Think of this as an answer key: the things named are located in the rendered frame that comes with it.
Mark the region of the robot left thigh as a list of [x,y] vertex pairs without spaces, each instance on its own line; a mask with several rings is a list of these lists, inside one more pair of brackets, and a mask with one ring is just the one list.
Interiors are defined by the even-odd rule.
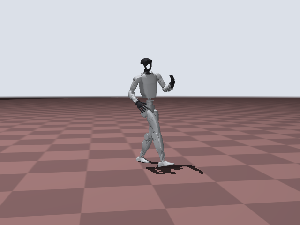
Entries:
[[[155,116],[156,116],[156,118],[158,120],[159,119],[159,115],[158,115],[158,111],[156,109],[154,109],[154,114],[155,114]],[[149,132],[144,135],[145,140],[150,141],[151,138],[152,138],[153,132],[154,132],[154,129],[149,124]]]

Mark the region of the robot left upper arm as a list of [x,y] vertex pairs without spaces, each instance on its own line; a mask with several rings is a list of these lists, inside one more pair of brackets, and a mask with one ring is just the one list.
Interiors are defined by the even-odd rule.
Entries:
[[156,73],[156,76],[157,76],[157,81],[160,84],[160,86],[162,87],[163,92],[167,92],[165,89],[167,87],[167,85],[165,84],[164,80],[162,79],[161,74]]

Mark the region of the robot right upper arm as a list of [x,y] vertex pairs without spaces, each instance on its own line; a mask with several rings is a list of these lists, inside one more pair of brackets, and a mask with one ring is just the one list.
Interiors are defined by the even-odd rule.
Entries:
[[133,78],[133,82],[132,82],[130,90],[129,90],[129,91],[131,91],[132,94],[135,95],[134,90],[136,89],[137,85],[141,82],[141,80],[142,80],[142,76],[141,75],[135,76]]

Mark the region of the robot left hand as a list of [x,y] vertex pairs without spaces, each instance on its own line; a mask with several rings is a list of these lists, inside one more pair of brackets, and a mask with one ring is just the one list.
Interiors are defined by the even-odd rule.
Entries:
[[175,80],[174,80],[174,77],[172,75],[170,75],[170,78],[171,78],[171,82],[169,83],[171,88],[174,87],[174,84],[175,84]]

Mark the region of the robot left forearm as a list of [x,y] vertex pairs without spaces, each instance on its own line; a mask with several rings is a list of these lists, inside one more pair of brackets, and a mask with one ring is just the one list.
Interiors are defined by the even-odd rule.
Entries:
[[171,88],[170,84],[169,84],[165,89],[166,89],[166,91],[171,91],[171,90],[173,90],[173,88]]

